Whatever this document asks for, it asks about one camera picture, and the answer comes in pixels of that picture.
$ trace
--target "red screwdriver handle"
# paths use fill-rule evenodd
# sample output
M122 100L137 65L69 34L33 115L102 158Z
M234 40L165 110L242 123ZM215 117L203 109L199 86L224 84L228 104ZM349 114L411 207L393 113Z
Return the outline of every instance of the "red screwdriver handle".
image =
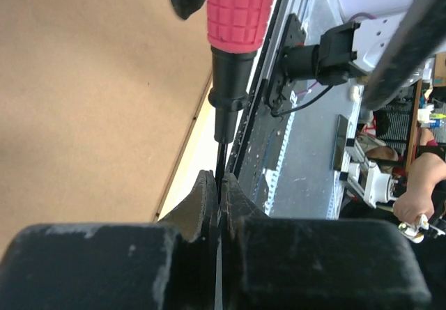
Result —
M232 54L256 51L263 42L272 0L208 0L208 39Z

